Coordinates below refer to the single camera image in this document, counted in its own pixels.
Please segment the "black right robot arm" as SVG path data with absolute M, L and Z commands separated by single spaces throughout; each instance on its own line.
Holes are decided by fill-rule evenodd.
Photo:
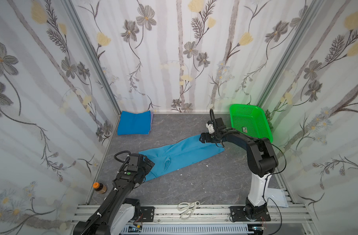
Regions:
M 249 221 L 270 221 L 265 192 L 278 167 L 278 158 L 271 141 L 268 138 L 250 137 L 235 128 L 226 127 L 222 118 L 215 118 L 213 109 L 210 109 L 210 121 L 206 127 L 208 131 L 201 133 L 199 141 L 203 144 L 220 144 L 221 147 L 228 142 L 244 149 L 248 168 L 252 173 L 250 191 L 242 212 L 232 211 L 230 220 L 239 221 L 244 215 Z

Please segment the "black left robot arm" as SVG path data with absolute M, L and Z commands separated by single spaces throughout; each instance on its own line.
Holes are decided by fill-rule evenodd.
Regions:
M 112 189 L 104 202 L 87 221 L 80 221 L 73 229 L 74 235 L 110 235 L 112 222 L 127 196 L 141 185 L 153 169 L 154 163 L 147 156 L 121 151 L 114 158 L 122 163 Z

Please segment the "green plastic basket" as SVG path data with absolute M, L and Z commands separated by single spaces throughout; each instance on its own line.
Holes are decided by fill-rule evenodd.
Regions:
M 247 127 L 244 133 L 255 138 L 268 138 L 273 142 L 272 131 L 262 108 L 253 105 L 232 104 L 230 106 L 231 127 L 244 133 L 242 127 Z

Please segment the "light blue t shirt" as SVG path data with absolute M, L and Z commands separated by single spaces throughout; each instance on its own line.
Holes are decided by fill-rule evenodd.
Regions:
M 155 166 L 147 174 L 146 181 L 153 180 L 178 169 L 201 162 L 225 149 L 213 143 L 200 142 L 200 135 L 186 138 L 176 144 L 141 151 Z

